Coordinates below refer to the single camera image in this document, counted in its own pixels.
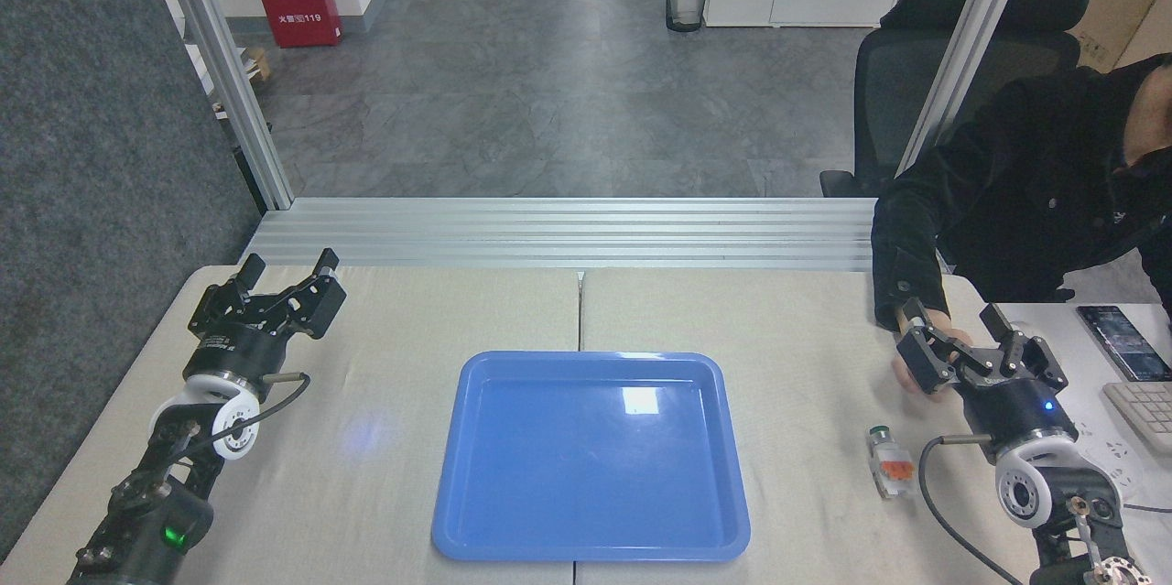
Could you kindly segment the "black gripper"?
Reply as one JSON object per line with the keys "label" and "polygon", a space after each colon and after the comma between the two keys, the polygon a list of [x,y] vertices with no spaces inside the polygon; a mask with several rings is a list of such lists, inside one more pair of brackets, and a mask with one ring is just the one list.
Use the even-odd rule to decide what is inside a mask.
{"label": "black gripper", "polygon": [[909,298],[902,311],[908,325],[897,352],[917,388],[932,395],[943,385],[959,382],[970,431],[989,436],[983,450],[1004,450],[1022,440],[1055,431],[1072,440],[1081,437],[1058,401],[1058,393],[1070,381],[1045,339],[1026,336],[995,304],[984,305],[980,319],[999,343],[989,379],[1001,380],[992,385],[982,377],[965,381],[970,375],[984,376],[984,359],[970,343],[936,328],[919,298]]}
{"label": "black gripper", "polygon": [[263,301],[265,333],[207,333],[213,324],[236,320],[244,313],[250,290],[255,287],[266,268],[260,256],[247,256],[234,276],[219,285],[210,285],[202,293],[188,325],[193,335],[200,336],[200,343],[185,365],[184,379],[209,374],[247,386],[252,392],[268,392],[271,385],[263,379],[281,370],[288,352],[288,335],[302,333],[314,340],[321,339],[346,301],[346,290],[335,276],[339,263],[339,256],[325,249],[311,276],[275,295],[267,295]]}

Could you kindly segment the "person's hand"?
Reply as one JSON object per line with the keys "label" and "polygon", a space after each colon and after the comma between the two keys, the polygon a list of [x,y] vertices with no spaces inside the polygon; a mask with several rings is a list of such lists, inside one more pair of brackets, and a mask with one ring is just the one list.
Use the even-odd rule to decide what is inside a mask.
{"label": "person's hand", "polygon": [[[946,311],[925,309],[925,318],[929,320],[936,329],[940,329],[941,333],[945,333],[950,338],[955,338],[965,343],[974,343],[974,340],[972,339],[970,334],[967,333],[967,331],[965,331],[962,327],[956,327],[953,325],[953,321],[950,321],[950,314],[946,313]],[[895,309],[895,319],[897,319],[895,343],[900,343],[900,341],[902,340],[902,335],[906,333],[906,329],[908,329],[908,327],[911,326],[911,320],[902,309]],[[908,369],[908,365],[902,358],[900,351],[895,351],[895,356],[893,356],[891,365],[893,375],[897,379],[897,383],[900,385],[906,393],[908,393],[909,395],[924,396],[922,389],[920,388],[919,385],[917,385],[917,379],[914,379],[913,374]]]}

